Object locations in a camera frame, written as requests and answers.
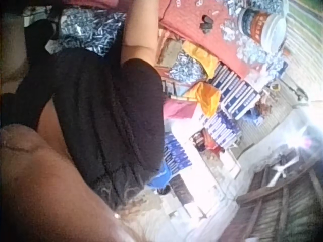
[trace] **wooden beam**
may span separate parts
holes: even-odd
[[[311,181],[313,183],[323,213],[323,189],[313,169],[309,171],[309,177],[311,178]]]
[[[264,187],[267,185],[267,180],[268,180],[268,174],[269,174],[269,167],[266,166],[265,169],[263,170],[263,175],[262,175],[262,181],[261,181],[261,187]],[[257,218],[259,216],[259,212],[262,206],[262,199],[259,199],[257,205],[255,206],[255,208],[253,209],[253,212],[251,214],[251,218],[249,220],[249,223],[247,225],[247,228],[245,230],[245,233],[242,237],[242,241],[245,241],[247,238],[250,237],[253,228],[257,222]]]
[[[282,209],[279,217],[279,225],[278,225],[278,234],[277,241],[284,241],[285,228],[287,224],[287,216],[288,216],[288,201],[289,201],[289,189],[288,187],[283,187],[283,201],[282,201]]]
[[[255,208],[254,208],[254,210],[252,212],[251,218],[249,220],[249,223],[247,225],[246,231],[245,231],[245,233],[244,233],[244,235],[242,237],[241,242],[246,241],[246,239],[250,237],[250,235],[251,235],[251,233],[253,231],[253,227],[255,226],[257,218],[259,216],[261,205],[262,205],[262,199],[259,199],[257,205],[255,206]]]
[[[259,199],[263,196],[267,196],[269,194],[272,194],[272,193],[282,189],[283,187],[287,186],[290,183],[295,182],[300,177],[302,177],[305,173],[307,173],[316,164],[316,162],[321,158],[320,154],[321,154],[321,151],[317,151],[316,153],[314,153],[305,162],[305,164],[300,167],[298,174],[296,174],[288,179],[285,179],[285,181],[282,184],[276,185],[272,188],[263,187],[263,188],[259,188],[259,189],[255,190],[255,191],[248,192],[244,195],[238,196],[236,202],[238,204],[243,204],[243,203],[253,201],[255,199]]]
[[[268,174],[269,174],[269,166],[267,165],[264,168],[264,171],[263,171],[263,176],[262,176],[262,181],[261,181],[261,188],[263,188],[263,187],[265,187],[267,185]]]

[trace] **red tablecloth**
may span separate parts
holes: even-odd
[[[115,7],[117,10],[126,11],[132,0],[65,0],[68,4],[90,5],[101,8]],[[176,34],[196,43],[210,53],[214,54],[223,63],[236,72],[241,78],[249,73],[250,67],[236,56],[237,46],[234,43],[226,43],[222,39],[220,24],[230,18],[227,9],[216,0],[204,0],[202,6],[197,7],[197,0],[181,0],[181,6],[176,7],[176,0],[160,0],[159,16],[162,25]],[[219,13],[212,16],[211,13],[219,10]],[[214,20],[213,30],[204,35],[199,29],[203,14],[207,14]]]

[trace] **black shirt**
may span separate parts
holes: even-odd
[[[140,59],[117,70],[83,49],[33,66],[19,86],[12,123],[37,128],[53,98],[63,136],[85,182],[116,208],[160,169],[163,91],[158,72]]]

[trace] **pink cloth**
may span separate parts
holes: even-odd
[[[180,101],[167,99],[164,103],[164,119],[168,118],[192,118],[197,106],[197,102]]]

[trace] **bright light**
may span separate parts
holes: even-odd
[[[303,137],[300,137],[298,135],[295,135],[294,137],[290,138],[288,141],[287,141],[287,145],[288,145],[288,148],[298,148],[298,147],[303,147],[305,141],[303,139]]]
[[[294,133],[290,138],[287,139],[288,148],[298,148],[298,147],[306,147],[306,138],[303,137],[303,133],[306,130],[307,126],[301,128],[298,132]]]

